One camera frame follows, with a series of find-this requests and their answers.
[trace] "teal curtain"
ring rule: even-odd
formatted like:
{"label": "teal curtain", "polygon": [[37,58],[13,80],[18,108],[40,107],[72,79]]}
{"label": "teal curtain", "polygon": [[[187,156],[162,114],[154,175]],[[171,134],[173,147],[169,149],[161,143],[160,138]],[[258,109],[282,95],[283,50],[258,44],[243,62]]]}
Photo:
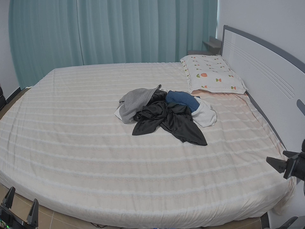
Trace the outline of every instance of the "teal curtain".
{"label": "teal curtain", "polygon": [[21,89],[54,68],[83,65],[77,0],[11,0],[9,34]]}
{"label": "teal curtain", "polygon": [[215,36],[217,0],[11,0],[21,88],[57,67],[177,62]]}

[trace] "floral pillowcase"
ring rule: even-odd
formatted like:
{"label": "floral pillowcase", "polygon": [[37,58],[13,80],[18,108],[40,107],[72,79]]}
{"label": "floral pillowcase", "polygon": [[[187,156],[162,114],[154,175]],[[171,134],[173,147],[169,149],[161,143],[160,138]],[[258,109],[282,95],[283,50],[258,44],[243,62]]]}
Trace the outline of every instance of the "floral pillowcase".
{"label": "floral pillowcase", "polygon": [[211,93],[244,94],[246,86],[220,55],[188,55],[180,59],[190,92],[205,90]]}

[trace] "floor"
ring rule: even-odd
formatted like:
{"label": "floor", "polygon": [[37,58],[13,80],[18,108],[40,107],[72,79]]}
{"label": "floor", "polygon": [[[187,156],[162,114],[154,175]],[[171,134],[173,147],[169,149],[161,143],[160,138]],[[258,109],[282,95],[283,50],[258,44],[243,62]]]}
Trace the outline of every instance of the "floor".
{"label": "floor", "polygon": [[[10,107],[19,99],[28,89],[22,90],[8,105],[0,111],[0,119],[10,109]],[[0,184],[0,201],[6,195],[8,188]],[[25,197],[15,194],[11,211],[26,221],[31,208],[32,201]],[[38,213],[39,229],[90,229],[97,228],[90,222],[80,220],[71,216],[63,215],[44,206],[39,205]],[[205,229],[261,229],[260,217],[248,218],[240,221],[231,221],[217,227],[204,227]],[[105,229],[120,229],[119,227],[107,226]]]}

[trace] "wall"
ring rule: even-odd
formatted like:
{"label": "wall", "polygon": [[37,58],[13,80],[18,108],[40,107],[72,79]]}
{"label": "wall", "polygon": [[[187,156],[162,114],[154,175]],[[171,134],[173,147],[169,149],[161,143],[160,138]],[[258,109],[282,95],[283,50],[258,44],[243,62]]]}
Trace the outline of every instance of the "wall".
{"label": "wall", "polygon": [[[216,35],[222,40],[223,25],[229,25],[275,44],[305,62],[304,8],[305,0],[218,0]],[[304,204],[300,182],[286,214],[268,212],[270,227],[279,227],[292,216],[304,216]]]}
{"label": "wall", "polygon": [[0,86],[6,99],[19,88],[10,49],[9,8],[10,0],[0,0]]}

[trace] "bed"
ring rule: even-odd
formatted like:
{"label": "bed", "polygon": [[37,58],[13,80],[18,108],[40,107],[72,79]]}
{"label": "bed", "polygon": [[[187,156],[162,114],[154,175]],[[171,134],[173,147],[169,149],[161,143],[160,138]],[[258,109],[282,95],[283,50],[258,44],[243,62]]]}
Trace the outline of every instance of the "bed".
{"label": "bed", "polygon": [[216,226],[287,207],[295,179],[266,163],[284,158],[283,145],[247,94],[194,93],[217,113],[201,128],[207,146],[162,128],[132,136],[135,122],[113,114],[118,101],[158,84],[188,91],[182,64],[51,71],[0,121],[0,182],[57,212],[127,228]]}

